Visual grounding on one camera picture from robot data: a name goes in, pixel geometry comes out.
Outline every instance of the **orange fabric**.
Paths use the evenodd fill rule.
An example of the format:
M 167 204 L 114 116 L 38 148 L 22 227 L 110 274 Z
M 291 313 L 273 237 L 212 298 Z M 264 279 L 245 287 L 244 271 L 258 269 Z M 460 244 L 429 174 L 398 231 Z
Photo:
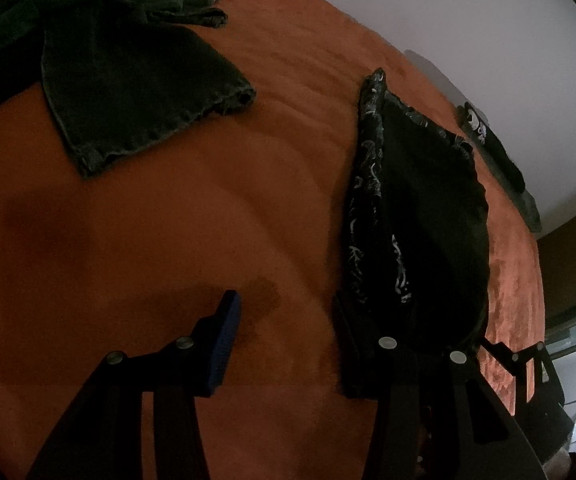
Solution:
M 197 402 L 213 478 L 361 477 L 375 404 L 338 393 L 329 307 L 359 85 L 383 67 L 407 104 L 460 131 L 396 49 L 330 4 L 221 5 L 228 26 L 196 30 L 257 89 L 242 114 L 206 118 L 82 182 L 38 84 L 0 106 L 0 466 L 10 480 L 106 352 L 160 349 L 225 288 L 242 295 L 242 325 L 225 385 Z M 476 163 L 490 204 L 488 336 L 518 349 L 543 337 L 537 247 Z M 510 403 L 510 378 L 487 358 L 483 368 Z

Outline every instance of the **folded black cloth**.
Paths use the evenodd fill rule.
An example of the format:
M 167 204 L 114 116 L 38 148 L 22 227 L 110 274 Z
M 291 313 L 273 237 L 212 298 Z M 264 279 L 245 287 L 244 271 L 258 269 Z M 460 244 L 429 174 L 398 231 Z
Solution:
M 522 172 L 510 160 L 501 141 L 470 103 L 457 107 L 457 117 L 462 131 L 476 146 L 490 173 L 504 188 L 530 231 L 540 232 L 542 220 L 535 199 L 526 189 Z
M 1 0 L 0 104 L 42 80 L 82 176 L 210 112 L 249 105 L 241 72 L 179 24 L 219 27 L 216 0 Z
M 344 289 L 395 338 L 472 352 L 488 322 L 488 204 L 472 147 L 363 83 L 344 222 Z

